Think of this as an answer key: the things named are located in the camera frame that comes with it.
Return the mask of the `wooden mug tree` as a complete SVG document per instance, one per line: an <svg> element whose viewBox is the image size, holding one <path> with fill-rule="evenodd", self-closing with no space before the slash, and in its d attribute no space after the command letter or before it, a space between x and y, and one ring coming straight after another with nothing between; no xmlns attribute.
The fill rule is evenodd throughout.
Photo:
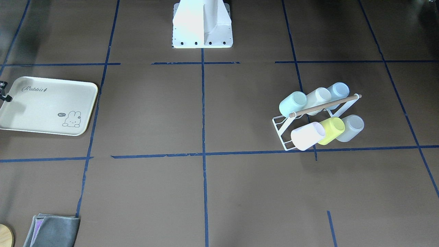
<svg viewBox="0 0 439 247"><path fill-rule="evenodd" d="M0 246L13 247L14 242L15 239L12 230L8 226L0 224Z"/></svg>

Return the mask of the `grey folded cloth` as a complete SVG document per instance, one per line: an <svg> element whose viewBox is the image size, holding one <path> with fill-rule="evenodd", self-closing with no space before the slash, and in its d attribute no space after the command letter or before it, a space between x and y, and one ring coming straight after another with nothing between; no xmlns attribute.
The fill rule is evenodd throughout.
<svg viewBox="0 0 439 247"><path fill-rule="evenodd" d="M81 219L53 214L34 215L24 247L73 247Z"/></svg>

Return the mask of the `cream rabbit tray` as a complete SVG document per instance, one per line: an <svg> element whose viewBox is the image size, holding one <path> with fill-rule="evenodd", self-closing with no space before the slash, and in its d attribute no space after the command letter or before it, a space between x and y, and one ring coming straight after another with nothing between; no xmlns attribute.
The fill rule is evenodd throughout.
<svg viewBox="0 0 439 247"><path fill-rule="evenodd" d="M1 129L80 136L89 125L97 94L91 82L19 77L9 90L11 101L1 106Z"/></svg>

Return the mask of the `grey cup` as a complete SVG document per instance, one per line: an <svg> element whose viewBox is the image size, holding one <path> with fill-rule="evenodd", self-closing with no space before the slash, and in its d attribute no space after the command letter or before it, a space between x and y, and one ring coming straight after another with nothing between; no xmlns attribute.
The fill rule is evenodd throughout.
<svg viewBox="0 0 439 247"><path fill-rule="evenodd" d="M358 115L349 115L341 119L345 124L345 131L336 137L339 142L349 142L364 129L364 120Z"/></svg>

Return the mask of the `white pedestal column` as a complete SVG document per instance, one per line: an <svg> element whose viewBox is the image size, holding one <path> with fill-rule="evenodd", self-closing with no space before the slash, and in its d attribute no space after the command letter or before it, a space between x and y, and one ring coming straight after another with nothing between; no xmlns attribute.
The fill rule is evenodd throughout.
<svg viewBox="0 0 439 247"><path fill-rule="evenodd" d="M174 4L171 45L176 49L230 48L232 15L223 0L181 0Z"/></svg>

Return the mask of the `light blue cup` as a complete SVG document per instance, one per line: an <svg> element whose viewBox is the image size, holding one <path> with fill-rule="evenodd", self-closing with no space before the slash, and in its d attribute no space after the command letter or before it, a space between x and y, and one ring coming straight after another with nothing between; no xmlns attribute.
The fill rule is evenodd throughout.
<svg viewBox="0 0 439 247"><path fill-rule="evenodd" d="M344 99L350 94L350 89L344 82L336 82L327 89L331 94L331 102Z"/></svg>

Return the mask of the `pink cup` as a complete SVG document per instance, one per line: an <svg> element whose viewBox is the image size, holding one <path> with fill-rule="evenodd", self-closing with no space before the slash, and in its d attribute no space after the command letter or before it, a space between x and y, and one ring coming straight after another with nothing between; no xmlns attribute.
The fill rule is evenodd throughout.
<svg viewBox="0 0 439 247"><path fill-rule="evenodd" d="M325 130L319 122L311 122L291 131L290 137L293 145L301 151L315 145L325 137Z"/></svg>

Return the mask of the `white cup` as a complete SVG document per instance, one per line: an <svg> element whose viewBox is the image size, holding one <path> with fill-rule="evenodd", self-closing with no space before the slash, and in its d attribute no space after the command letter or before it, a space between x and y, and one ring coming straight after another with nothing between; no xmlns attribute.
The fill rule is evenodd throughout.
<svg viewBox="0 0 439 247"><path fill-rule="evenodd" d="M307 103L305 104L303 109L308 109L317 105L329 103L331 101L331 92L324 87L319 87L307 94L306 98Z"/></svg>

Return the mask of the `yellow cup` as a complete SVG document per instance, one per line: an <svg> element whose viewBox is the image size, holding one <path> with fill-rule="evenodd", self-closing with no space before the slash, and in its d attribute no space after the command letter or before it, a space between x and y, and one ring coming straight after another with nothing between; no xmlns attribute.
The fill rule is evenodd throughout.
<svg viewBox="0 0 439 247"><path fill-rule="evenodd" d="M331 117L320 122L325 130L325 137L318 142L327 145L345 131L345 123L339 117Z"/></svg>

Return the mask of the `green cup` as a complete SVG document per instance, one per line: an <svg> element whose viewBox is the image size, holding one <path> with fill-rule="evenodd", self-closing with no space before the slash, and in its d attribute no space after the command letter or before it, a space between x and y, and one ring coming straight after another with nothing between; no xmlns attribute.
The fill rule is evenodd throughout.
<svg viewBox="0 0 439 247"><path fill-rule="evenodd" d="M306 94L294 91L279 103L279 111L282 116L289 117L294 111L301 111L308 102Z"/></svg>

